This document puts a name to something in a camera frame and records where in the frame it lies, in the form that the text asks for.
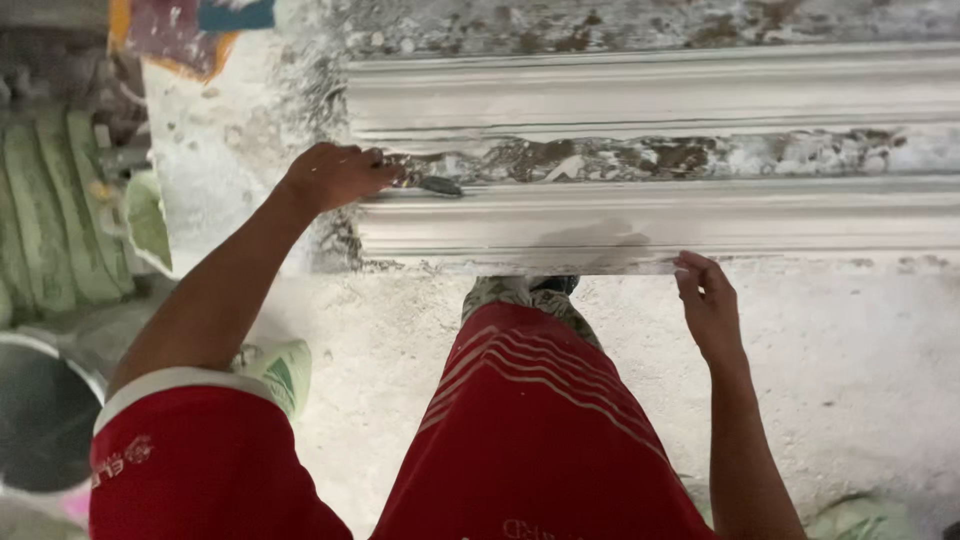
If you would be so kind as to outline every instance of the camouflage pants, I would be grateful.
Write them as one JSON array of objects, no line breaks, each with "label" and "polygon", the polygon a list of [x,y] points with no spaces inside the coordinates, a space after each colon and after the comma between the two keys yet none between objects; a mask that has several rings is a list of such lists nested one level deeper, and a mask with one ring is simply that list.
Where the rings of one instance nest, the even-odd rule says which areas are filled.
[{"label": "camouflage pants", "polygon": [[577,308],[570,303],[570,297],[563,292],[541,289],[530,292],[527,278],[520,276],[477,278],[473,289],[464,299],[464,311],[461,319],[466,322],[480,307],[493,302],[506,302],[517,306],[536,307],[560,322],[571,327],[587,343],[603,351],[590,324]]}]

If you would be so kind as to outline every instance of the hand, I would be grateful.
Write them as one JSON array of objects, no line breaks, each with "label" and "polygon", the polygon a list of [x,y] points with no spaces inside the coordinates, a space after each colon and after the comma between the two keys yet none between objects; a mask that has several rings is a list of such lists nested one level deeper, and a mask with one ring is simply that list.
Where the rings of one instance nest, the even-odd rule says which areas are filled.
[{"label": "hand", "polygon": [[314,145],[296,158],[277,189],[287,190],[316,217],[390,185],[402,169],[384,166],[383,153],[358,146],[341,147],[328,142]]},{"label": "hand", "polygon": [[684,301],[686,325],[710,369],[735,362],[745,367],[747,356],[740,339],[740,314],[733,290],[720,265],[702,255],[682,251],[673,259],[677,288]]}]

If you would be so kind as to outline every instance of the white cornice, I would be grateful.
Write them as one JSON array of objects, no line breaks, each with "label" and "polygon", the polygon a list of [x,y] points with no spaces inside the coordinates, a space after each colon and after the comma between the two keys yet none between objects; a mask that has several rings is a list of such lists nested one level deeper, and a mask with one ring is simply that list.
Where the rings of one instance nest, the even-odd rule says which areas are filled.
[{"label": "white cornice", "polygon": [[731,135],[960,121],[960,43],[851,43],[349,67],[352,135],[430,153],[505,136]]},{"label": "white cornice", "polygon": [[678,250],[816,258],[960,255],[960,177],[390,190],[361,206],[369,261],[471,274],[645,272]]}]

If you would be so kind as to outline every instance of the shoe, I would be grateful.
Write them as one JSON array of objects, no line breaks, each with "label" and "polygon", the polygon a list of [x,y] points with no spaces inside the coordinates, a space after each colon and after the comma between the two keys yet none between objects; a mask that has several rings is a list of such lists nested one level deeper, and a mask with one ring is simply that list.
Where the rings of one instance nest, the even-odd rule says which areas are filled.
[{"label": "shoe", "polygon": [[563,294],[569,295],[573,292],[573,289],[577,288],[577,284],[580,282],[580,276],[550,276],[549,278],[543,280],[537,285],[530,288],[530,292],[535,290],[547,289],[555,290],[557,292],[562,292]]}]

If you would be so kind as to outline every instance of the gray bucket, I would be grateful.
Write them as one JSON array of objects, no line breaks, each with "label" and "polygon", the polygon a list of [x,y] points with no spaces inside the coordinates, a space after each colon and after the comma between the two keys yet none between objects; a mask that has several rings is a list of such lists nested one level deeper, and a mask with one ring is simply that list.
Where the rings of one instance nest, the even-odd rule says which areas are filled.
[{"label": "gray bucket", "polygon": [[70,489],[90,477],[90,439],[101,401],[57,350],[0,334],[0,487]]}]

